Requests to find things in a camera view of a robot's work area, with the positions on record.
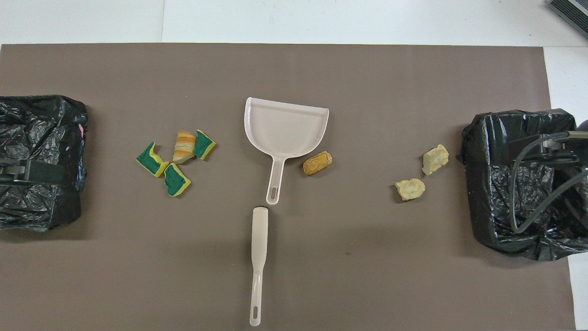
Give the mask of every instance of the cable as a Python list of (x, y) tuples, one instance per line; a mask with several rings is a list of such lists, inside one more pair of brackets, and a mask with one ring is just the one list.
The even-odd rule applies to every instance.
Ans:
[[(560, 187), (558, 187), (555, 191), (553, 191), (551, 194), (549, 194), (549, 196), (542, 202), (539, 204), (539, 206), (544, 205), (542, 208), (539, 208), (539, 206), (537, 208), (535, 208), (535, 211), (524, 221), (523, 224), (521, 224), (520, 227), (518, 227), (516, 225), (516, 217), (515, 217), (515, 182), (516, 182), (516, 171), (519, 168), (520, 163), (523, 161), (523, 158), (529, 153), (529, 151), (531, 151), (531, 149), (535, 148), (535, 146), (540, 145), (542, 142), (547, 141), (547, 140), (553, 140), (553, 141), (557, 141), (557, 140), (564, 140), (567, 137), (569, 137), (569, 133), (568, 132), (560, 132), (560, 133), (554, 133), (554, 134), (549, 134), (546, 135), (545, 137), (541, 137), (533, 142), (531, 142), (529, 145), (525, 146), (525, 148), (522, 149), (522, 151), (519, 153), (519, 156), (517, 156), (517, 158), (514, 161), (514, 164), (512, 166), (512, 168), (510, 169), (510, 177), (509, 177), (509, 219), (510, 219), (510, 227), (512, 228), (514, 233), (521, 233), (523, 231), (525, 231), (529, 225), (531, 225), (531, 223), (533, 222), (534, 218), (537, 217), (537, 215), (539, 215), (539, 213), (541, 213), (543, 211), (543, 209), (545, 209), (547, 207), (547, 205), (553, 201), (553, 199), (555, 199), (557, 196), (552, 196), (553, 193), (558, 192), (559, 193), (565, 191), (567, 188), (571, 187), (573, 184), (575, 184), (577, 181), (573, 182), (570, 184), (570, 182), (580, 176), (583, 173), (580, 173), (576, 176), (574, 176), (572, 179), (568, 180), (567, 182), (565, 182), (563, 185), (561, 185)], [(567, 187), (565, 187), (562, 190), (559, 190), (559, 188), (564, 187), (565, 185), (568, 185)]]

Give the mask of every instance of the brown table surface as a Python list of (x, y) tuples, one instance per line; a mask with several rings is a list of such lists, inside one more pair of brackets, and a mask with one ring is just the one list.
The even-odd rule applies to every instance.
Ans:
[[(567, 260), (477, 243), (454, 156), (481, 112), (550, 108), (541, 48), (390, 45), (3, 45), (0, 95), (88, 106), (82, 217), (0, 233), (0, 330), (246, 330), (252, 209), (270, 157), (245, 100), (330, 109), (333, 164), (289, 160), (269, 208), (260, 330), (573, 329)], [(135, 157), (178, 130), (218, 146), (167, 196)], [(450, 162), (423, 178), (437, 144)], [(401, 202), (394, 182), (422, 178)]]

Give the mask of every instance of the green and yellow sponge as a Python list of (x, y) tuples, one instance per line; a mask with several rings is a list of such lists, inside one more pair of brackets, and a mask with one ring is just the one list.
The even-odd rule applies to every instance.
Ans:
[(208, 153), (216, 146), (216, 143), (201, 130), (196, 130), (196, 132), (198, 132), (198, 138), (196, 139), (196, 147), (194, 147), (194, 155), (204, 160)]
[(168, 188), (168, 194), (177, 197), (192, 183), (182, 174), (180, 168), (175, 163), (165, 168), (165, 186)]
[(163, 159), (155, 154), (155, 143), (152, 142), (150, 145), (137, 157), (137, 162), (147, 169), (153, 176), (159, 177), (162, 172), (167, 168), (169, 162), (163, 162)]

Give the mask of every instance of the dustpan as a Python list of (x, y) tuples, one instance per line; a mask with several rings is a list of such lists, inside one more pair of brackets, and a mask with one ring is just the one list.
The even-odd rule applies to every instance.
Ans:
[(266, 202), (278, 203), (284, 163), (310, 153), (325, 134), (329, 109), (249, 97), (245, 133), (260, 151), (272, 157)]

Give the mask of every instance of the black plastic bag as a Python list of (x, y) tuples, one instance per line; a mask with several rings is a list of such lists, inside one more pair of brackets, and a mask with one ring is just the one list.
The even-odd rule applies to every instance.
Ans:
[(61, 95), (0, 97), (0, 158), (65, 173), (62, 185), (1, 182), (0, 229), (45, 231), (79, 218), (87, 116), (83, 103)]
[[(508, 144), (537, 134), (575, 130), (574, 117), (556, 109), (479, 114), (462, 132), (457, 159), (464, 164), (472, 230), (477, 241), (509, 256), (554, 261), (588, 251), (588, 181), (566, 190), (524, 232), (509, 223)], [(525, 219), (553, 189), (582, 172), (530, 163), (517, 171), (516, 215)]]

